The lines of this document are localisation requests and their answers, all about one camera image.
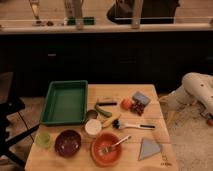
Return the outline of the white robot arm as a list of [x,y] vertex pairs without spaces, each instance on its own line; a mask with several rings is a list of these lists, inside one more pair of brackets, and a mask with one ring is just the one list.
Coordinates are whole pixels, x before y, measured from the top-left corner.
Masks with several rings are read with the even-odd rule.
[[178,110],[195,101],[213,114],[213,76],[190,72],[183,76],[181,86],[168,95],[159,98],[170,110]]

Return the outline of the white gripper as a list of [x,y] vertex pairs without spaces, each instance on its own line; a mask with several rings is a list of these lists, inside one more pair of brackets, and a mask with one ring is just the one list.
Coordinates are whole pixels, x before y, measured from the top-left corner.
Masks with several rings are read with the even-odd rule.
[[180,86],[168,95],[160,97],[159,101],[166,104],[170,110],[177,111],[190,103],[190,95],[185,91],[183,86]]

